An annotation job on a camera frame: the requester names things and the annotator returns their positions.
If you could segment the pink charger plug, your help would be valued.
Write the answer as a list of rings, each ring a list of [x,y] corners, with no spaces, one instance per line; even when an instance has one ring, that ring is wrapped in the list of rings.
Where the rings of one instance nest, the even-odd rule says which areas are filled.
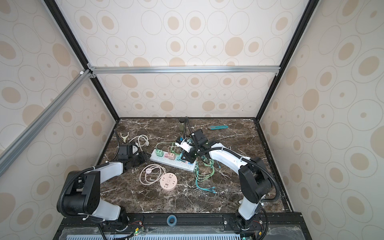
[[[173,154],[173,153],[168,153],[168,154],[167,154],[167,158],[168,158],[169,160],[175,160],[176,155]]]

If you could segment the green charger plug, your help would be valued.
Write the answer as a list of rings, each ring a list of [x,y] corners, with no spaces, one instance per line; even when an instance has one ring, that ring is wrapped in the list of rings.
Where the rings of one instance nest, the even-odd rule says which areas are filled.
[[[158,156],[158,157],[163,157],[164,156],[164,152],[162,150],[156,149],[155,153],[156,153],[156,156]]]

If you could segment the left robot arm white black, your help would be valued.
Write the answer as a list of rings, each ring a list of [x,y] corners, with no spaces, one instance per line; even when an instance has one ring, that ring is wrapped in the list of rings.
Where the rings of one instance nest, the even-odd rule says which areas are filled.
[[[66,178],[57,202],[57,211],[65,218],[83,218],[99,222],[127,224],[129,217],[124,207],[101,199],[101,184],[145,163],[148,154],[143,151],[139,136],[127,141],[118,135],[117,151],[110,162],[71,171]]]

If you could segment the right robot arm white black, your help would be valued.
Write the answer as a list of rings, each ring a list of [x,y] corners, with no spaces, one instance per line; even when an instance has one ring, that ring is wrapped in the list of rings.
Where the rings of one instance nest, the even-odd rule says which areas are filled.
[[[276,202],[281,196],[278,182],[267,171],[264,161],[259,157],[242,156],[215,140],[208,140],[203,130],[192,130],[188,117],[181,118],[180,123],[184,125],[183,136],[176,140],[176,145],[181,148],[181,160],[189,163],[197,159],[218,161],[237,173],[243,200],[230,227],[237,226],[242,233],[253,225],[256,214],[263,213],[266,220],[260,236],[263,238],[268,230],[264,203]]]

